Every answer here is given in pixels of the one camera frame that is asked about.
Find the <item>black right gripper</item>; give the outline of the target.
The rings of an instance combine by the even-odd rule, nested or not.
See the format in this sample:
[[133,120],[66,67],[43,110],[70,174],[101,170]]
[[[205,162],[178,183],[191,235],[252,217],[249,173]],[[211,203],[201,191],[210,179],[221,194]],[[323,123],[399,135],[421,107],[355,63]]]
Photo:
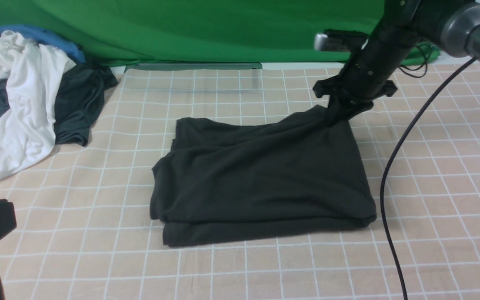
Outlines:
[[390,42],[368,42],[352,54],[339,74],[318,80],[312,90],[316,97],[329,95],[326,125],[371,110],[374,100],[392,97],[398,90],[390,76],[398,68],[398,46]]

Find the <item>gray right robot arm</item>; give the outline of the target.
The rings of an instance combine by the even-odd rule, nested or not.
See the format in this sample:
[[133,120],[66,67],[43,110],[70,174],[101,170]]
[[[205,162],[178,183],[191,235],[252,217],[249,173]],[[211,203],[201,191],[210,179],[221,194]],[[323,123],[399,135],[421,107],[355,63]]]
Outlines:
[[370,110],[391,97],[389,79],[420,40],[452,57],[480,61],[480,2],[474,0],[387,0],[371,34],[328,29],[315,37],[318,51],[350,53],[339,74],[319,80],[316,97],[328,95],[325,121],[332,126]]

